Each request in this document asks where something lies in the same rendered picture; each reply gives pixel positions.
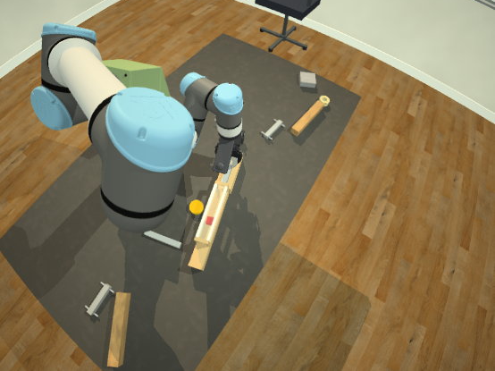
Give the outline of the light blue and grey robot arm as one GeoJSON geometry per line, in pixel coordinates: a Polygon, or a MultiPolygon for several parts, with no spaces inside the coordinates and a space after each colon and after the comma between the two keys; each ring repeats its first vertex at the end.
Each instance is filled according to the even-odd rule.
{"type": "Polygon", "coordinates": [[[221,135],[240,134],[240,88],[192,72],[180,83],[182,105],[157,90],[126,88],[102,64],[93,30],[48,22],[41,37],[41,86],[30,95],[35,114],[55,131],[88,121],[102,160],[105,215],[126,232],[154,230],[172,210],[208,111],[221,135]]]}

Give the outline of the yellow disc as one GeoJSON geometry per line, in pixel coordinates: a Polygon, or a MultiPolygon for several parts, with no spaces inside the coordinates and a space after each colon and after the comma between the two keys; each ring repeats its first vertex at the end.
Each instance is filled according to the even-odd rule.
{"type": "Polygon", "coordinates": [[[199,200],[194,200],[190,203],[189,205],[189,209],[191,211],[192,214],[194,215],[199,215],[203,212],[204,210],[204,207],[203,207],[203,204],[201,201],[199,200]]]}

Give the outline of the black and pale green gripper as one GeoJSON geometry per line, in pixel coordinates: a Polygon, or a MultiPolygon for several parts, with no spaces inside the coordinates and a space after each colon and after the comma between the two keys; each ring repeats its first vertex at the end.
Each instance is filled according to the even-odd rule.
{"type": "MultiPolygon", "coordinates": [[[[232,155],[231,155],[231,161],[232,161],[232,166],[231,167],[232,168],[234,168],[237,164],[239,164],[239,162],[242,159],[242,153],[239,152],[239,146],[240,146],[240,144],[243,144],[245,131],[243,131],[243,130],[241,130],[241,131],[242,131],[242,135],[241,135],[241,132],[240,132],[240,134],[238,134],[235,137],[231,137],[231,138],[224,137],[223,135],[221,135],[218,132],[219,136],[222,139],[225,139],[225,140],[234,140],[235,139],[235,144],[234,144],[234,148],[233,148],[232,155]]],[[[218,144],[219,143],[217,143],[217,145],[215,147],[215,154],[216,154],[216,151],[217,151],[217,148],[218,148],[218,144]]]]}

